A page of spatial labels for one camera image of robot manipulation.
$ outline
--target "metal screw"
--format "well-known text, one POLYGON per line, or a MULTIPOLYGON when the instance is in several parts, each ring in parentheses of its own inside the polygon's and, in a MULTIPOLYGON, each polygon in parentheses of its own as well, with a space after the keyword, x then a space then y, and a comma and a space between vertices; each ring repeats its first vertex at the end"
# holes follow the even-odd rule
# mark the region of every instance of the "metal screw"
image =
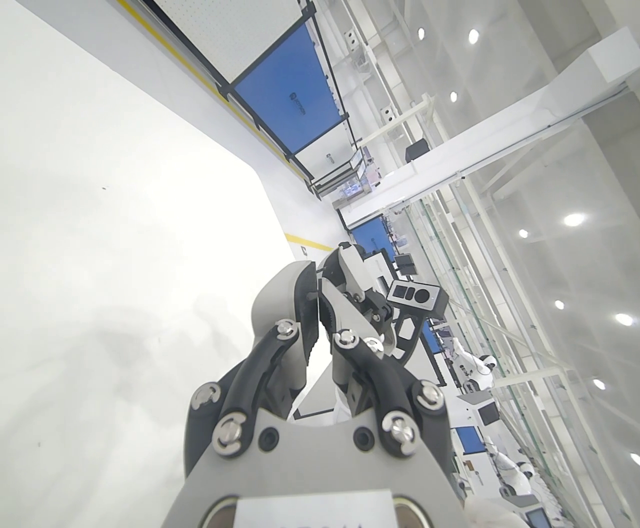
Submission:
POLYGON ((235 442, 242 434, 242 426, 229 420, 220 427, 220 436, 218 440, 222 445, 229 445, 235 442))
POLYGON ((335 334, 335 342, 340 348, 351 349, 358 344, 358 334, 353 330, 341 330, 335 334))
POLYGON ((297 333, 296 323, 291 319, 281 319, 276 324, 278 325, 278 339, 282 341, 291 339, 297 333))
POLYGON ((369 349, 374 353, 377 354, 378 357, 382 357, 382 354, 385 351, 384 346, 382 345, 382 342, 375 338, 375 337, 365 337, 363 339, 363 341, 367 344, 367 346, 369 347, 369 349))
POLYGON ((431 411, 438 411, 444 406, 444 394, 430 381, 422 380, 422 393, 417 396, 418 403, 431 411))
POLYGON ((389 411, 382 418, 382 430, 389 433, 400 444, 400 452, 411 456, 417 449, 418 425, 413 418, 402 411, 389 411))
POLYGON ((191 396, 191 408, 195 411, 202 405, 212 401, 215 403, 220 399, 222 390, 217 383, 205 383, 196 389, 196 392, 191 396))
POLYGON ((246 415, 232 412, 224 416, 213 429, 211 445, 214 451, 222 456, 231 456, 240 451, 242 424, 246 422, 246 415))
POLYGON ((391 436, 400 444, 413 441, 413 429, 404 421, 404 418, 395 418, 391 423, 391 436))

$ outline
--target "computer screen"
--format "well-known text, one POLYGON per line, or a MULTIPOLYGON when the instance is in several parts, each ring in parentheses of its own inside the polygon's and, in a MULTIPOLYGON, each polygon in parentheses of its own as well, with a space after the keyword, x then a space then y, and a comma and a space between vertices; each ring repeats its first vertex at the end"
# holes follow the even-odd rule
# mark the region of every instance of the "computer screen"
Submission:
POLYGON ((495 401, 492 401, 489 405, 480 407, 478 414, 480 414, 480 419, 485 426, 493 424, 493 422, 497 422, 500 419, 500 413, 498 412, 498 406, 495 404, 495 401))
POLYGON ((396 264, 400 274, 418 275, 418 271, 415 269, 415 264, 413 263, 413 258, 408 253, 396 255, 396 264))
POLYGON ((484 453, 486 451, 484 442, 474 426, 456 427, 455 430, 462 443, 464 454, 484 453))
POLYGON ((362 151, 358 149, 356 150, 356 153, 353 156, 351 156, 351 159, 349 160, 349 164, 351 165, 352 169, 355 169, 358 167, 361 161, 362 161, 362 151))
POLYGON ((527 512, 527 519, 533 528, 551 528, 549 518, 544 508, 538 508, 527 512))

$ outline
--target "white robot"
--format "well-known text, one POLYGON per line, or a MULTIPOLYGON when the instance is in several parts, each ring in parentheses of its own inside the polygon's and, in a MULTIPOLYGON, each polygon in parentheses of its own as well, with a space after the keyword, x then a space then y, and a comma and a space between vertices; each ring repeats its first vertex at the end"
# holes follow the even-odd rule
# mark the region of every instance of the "white robot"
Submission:
POLYGON ((503 493, 505 495, 531 495, 529 481, 535 475, 533 465, 529 462, 514 462, 504 453, 498 451, 488 436, 484 438, 484 444, 504 485, 503 493))
POLYGON ((453 350, 449 351, 449 359, 454 370, 467 392, 477 392, 493 386, 493 369, 497 361, 493 356, 480 358, 467 352, 457 337, 453 338, 453 350))

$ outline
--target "blue panel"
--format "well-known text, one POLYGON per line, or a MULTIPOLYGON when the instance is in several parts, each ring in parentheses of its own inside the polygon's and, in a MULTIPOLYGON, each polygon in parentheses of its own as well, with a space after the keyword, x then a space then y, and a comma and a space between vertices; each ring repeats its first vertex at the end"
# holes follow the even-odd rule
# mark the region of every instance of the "blue panel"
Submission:
POLYGON ((305 25, 240 81, 236 91, 291 152, 340 120, 305 25))
POLYGON ((422 326, 422 333, 424 334, 424 338, 427 340, 427 345, 429 345, 429 350, 427 350, 427 352, 431 352, 432 354, 442 352, 438 340, 431 331, 429 321, 424 322, 424 325, 422 326))
POLYGON ((464 454, 484 453, 486 447, 482 443, 476 428, 473 426, 456 427, 456 432, 462 442, 462 448, 465 450, 464 454))
POLYGON ((389 241, 387 230, 382 222, 382 218, 374 218, 351 231, 353 237, 356 239, 356 244, 362 246, 367 253, 372 253, 382 248, 387 250, 387 254, 391 261, 396 257, 394 247, 389 241))

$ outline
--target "metal frame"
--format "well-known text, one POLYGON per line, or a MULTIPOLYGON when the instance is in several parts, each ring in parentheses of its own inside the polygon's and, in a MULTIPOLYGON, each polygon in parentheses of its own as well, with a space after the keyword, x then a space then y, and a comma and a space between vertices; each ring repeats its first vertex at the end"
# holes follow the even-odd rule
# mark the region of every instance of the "metal frame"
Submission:
POLYGON ((218 69, 200 52, 200 50, 195 46, 195 44, 180 30, 180 28, 171 20, 171 18, 163 11, 163 9, 154 1, 154 0, 140 0, 142 4, 149 9, 149 11, 156 17, 156 19, 165 26, 165 28, 175 37, 177 38, 181 44, 193 55, 193 57, 199 62, 204 69, 211 75, 217 84, 218 91, 220 95, 222 95, 225 99, 229 100, 231 96, 253 119, 256 127, 258 129, 262 129, 271 140, 278 146, 278 148, 282 151, 285 156, 285 159, 288 162, 293 162, 306 176, 306 185, 307 189, 313 193, 318 199, 320 196, 318 192, 312 188, 312 182, 316 179, 313 176, 307 167, 298 160, 296 154, 299 154, 304 148, 307 148, 309 145, 313 144, 313 142, 317 141, 321 137, 323 137, 326 133, 333 130, 336 126, 341 123, 346 122, 349 128, 349 132, 351 134, 351 139, 353 144, 356 143, 355 136, 353 135, 353 130, 351 128, 351 123, 349 122, 349 114, 346 112, 344 108, 344 103, 342 101, 342 95, 340 94, 340 90, 338 88, 335 74, 333 73, 333 69, 331 63, 328 59, 328 53, 326 47, 324 46, 324 41, 322 39, 322 35, 320 34, 320 30, 316 21, 316 6, 313 2, 307 0, 306 5, 301 9, 301 17, 280 37, 271 44, 251 65, 249 65, 242 73, 240 73, 233 81, 229 82, 225 77, 218 71, 218 69), (256 113, 256 111, 238 94, 236 91, 237 85, 246 78, 257 66, 259 66, 274 50, 276 50, 284 41, 286 41, 295 31, 297 31, 300 27, 305 25, 308 21, 312 21, 314 25, 314 29, 316 31, 320 46, 322 47, 323 54, 325 60, 327 62, 327 67, 329 68, 329 72, 333 79, 333 85, 335 87, 336 94, 338 96, 338 100, 340 102, 341 108, 340 111, 340 120, 336 122, 329 129, 322 132, 319 136, 314 138, 312 141, 307 143, 304 147, 299 148, 295 152, 291 152, 291 150, 282 142, 282 140, 269 128, 269 126, 263 121, 263 119, 256 113))

